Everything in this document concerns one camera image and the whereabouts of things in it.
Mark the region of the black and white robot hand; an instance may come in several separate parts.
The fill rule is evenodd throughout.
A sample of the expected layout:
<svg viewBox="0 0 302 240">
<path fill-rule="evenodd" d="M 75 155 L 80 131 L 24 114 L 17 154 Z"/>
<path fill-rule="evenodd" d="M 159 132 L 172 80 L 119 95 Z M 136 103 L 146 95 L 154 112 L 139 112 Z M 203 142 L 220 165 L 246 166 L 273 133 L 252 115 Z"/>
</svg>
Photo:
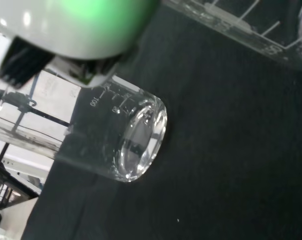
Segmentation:
<svg viewBox="0 0 302 240">
<path fill-rule="evenodd" d="M 158 0 L 0 0 L 9 45 L 0 81 L 22 88 L 43 69 L 82 88 L 109 80 L 129 56 Z"/>
</svg>

